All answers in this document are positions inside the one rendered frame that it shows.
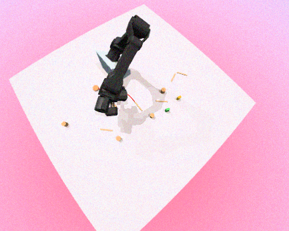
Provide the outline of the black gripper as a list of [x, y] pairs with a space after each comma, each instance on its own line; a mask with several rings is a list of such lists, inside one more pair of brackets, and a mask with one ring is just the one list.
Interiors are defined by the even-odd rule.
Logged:
[[[113, 103], [113, 107], [112, 107]], [[115, 107], [114, 100], [111, 99], [109, 103], [108, 113], [106, 113], [106, 116], [116, 116], [117, 115], [117, 107]]]

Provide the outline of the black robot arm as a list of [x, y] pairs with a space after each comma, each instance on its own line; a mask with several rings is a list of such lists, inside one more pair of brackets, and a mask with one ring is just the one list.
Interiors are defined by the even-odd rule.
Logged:
[[115, 69], [103, 80], [94, 107], [95, 111], [108, 113], [111, 99], [114, 102], [127, 99], [127, 91], [122, 86], [123, 76], [137, 51], [141, 49], [144, 41], [150, 37], [150, 27], [151, 25], [138, 15], [132, 16], [127, 24], [126, 32], [121, 37], [114, 38], [111, 42], [111, 49], [105, 56], [112, 62], [119, 61]]

